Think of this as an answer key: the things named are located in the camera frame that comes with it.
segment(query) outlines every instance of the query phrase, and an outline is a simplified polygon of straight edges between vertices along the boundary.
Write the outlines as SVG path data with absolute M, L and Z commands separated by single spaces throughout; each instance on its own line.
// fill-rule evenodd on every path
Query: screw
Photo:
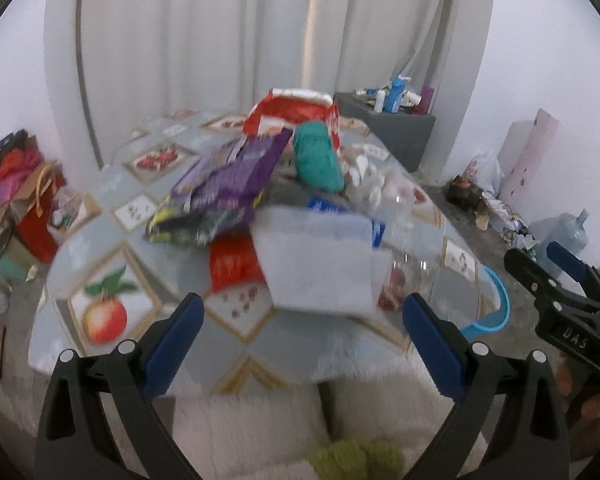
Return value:
M 70 350 L 70 349 L 64 350 L 64 351 L 62 351 L 62 353 L 60 354 L 60 360 L 61 360 L 63 363 L 68 363 L 68 362 L 69 362 L 71 359 L 73 359 L 73 358 L 74 358 L 74 351 L 73 351 L 73 350 Z
M 544 352 L 541 352 L 539 350 L 534 350 L 534 359 L 536 361 L 538 361 L 539 363 L 544 363 L 546 362 L 546 355 L 544 354 Z
M 136 342 L 126 339 L 118 345 L 118 352 L 122 355 L 131 354 L 136 349 Z
M 474 343 L 471 346 L 471 350 L 474 351 L 474 354 L 485 356 L 489 353 L 489 347 L 484 343 Z

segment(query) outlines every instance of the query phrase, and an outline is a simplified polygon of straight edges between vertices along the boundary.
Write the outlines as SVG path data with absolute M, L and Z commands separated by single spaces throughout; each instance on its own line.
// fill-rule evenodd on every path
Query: gray box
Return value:
M 436 123 L 433 115 L 411 115 L 403 111 L 377 114 L 366 103 L 368 98 L 358 98 L 349 93 L 337 93 L 335 99 L 341 116 L 365 121 L 407 171 L 413 173 L 418 170 Z

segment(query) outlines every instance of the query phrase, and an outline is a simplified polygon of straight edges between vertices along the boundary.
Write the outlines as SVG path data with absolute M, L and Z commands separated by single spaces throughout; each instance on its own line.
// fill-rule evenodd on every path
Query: human hand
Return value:
M 573 389 L 573 378 L 569 369 L 570 358 L 563 352 L 560 355 L 564 360 L 556 372 L 555 384 L 558 393 L 568 397 Z M 580 415 L 582 418 L 571 429 L 569 435 L 572 462 L 593 456 L 600 448 L 600 393 L 583 403 Z

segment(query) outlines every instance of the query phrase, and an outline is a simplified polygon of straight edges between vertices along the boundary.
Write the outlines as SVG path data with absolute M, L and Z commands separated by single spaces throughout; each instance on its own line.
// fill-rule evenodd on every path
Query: green leaf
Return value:
M 138 286 L 135 283 L 122 282 L 122 283 L 119 283 L 118 286 L 116 287 L 114 296 L 117 296 L 119 294 L 130 293 L 130 292 L 137 292 L 138 290 L 139 290 Z
M 115 296 L 115 290 L 118 288 L 118 284 L 120 283 L 120 278 L 126 271 L 126 265 L 116 272 L 112 272 L 109 276 L 105 276 L 104 280 L 102 280 L 102 288 L 104 289 L 105 294 L 108 297 Z
M 84 293 L 87 296 L 91 296 L 92 298 L 99 296 L 100 294 L 102 294 L 102 283 L 98 282 L 98 283 L 91 283 L 91 285 L 85 285 Z

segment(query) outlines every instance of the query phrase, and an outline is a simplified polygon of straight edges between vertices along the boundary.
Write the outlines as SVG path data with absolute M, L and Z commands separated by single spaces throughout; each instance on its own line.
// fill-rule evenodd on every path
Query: green bucket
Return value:
M 36 257 L 14 236 L 13 223 L 0 226 L 0 277 L 7 282 L 28 282 L 38 274 Z

